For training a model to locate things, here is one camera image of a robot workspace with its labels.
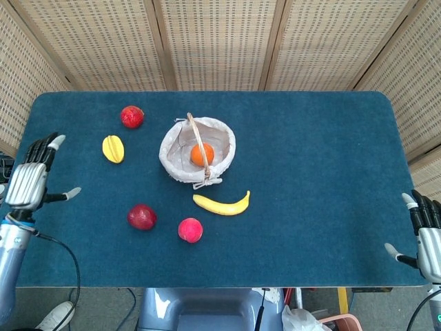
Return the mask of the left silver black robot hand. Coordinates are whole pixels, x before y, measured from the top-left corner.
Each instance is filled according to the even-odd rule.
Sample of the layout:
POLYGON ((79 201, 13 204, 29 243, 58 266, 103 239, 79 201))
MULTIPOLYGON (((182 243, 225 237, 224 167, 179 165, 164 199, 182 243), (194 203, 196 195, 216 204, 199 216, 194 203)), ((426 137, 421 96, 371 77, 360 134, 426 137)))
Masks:
POLYGON ((5 202, 13 210, 35 211, 44 203, 68 201, 81 192, 80 187, 58 194, 47 193, 47 179, 55 154, 65 141, 64 134, 53 132, 32 143, 24 160, 12 173, 5 202))

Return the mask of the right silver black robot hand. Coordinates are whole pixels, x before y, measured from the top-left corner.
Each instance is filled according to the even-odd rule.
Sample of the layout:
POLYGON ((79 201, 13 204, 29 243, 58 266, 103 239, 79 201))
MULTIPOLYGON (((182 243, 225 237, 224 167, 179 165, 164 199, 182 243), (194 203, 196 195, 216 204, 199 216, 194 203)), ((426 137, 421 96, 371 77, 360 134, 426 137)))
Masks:
POLYGON ((402 193, 402 199, 416 236, 417 257, 398 252, 390 243, 384 247, 397 262, 418 269, 429 283, 440 284, 440 202, 422 196, 417 190, 412 190, 411 195, 402 193))

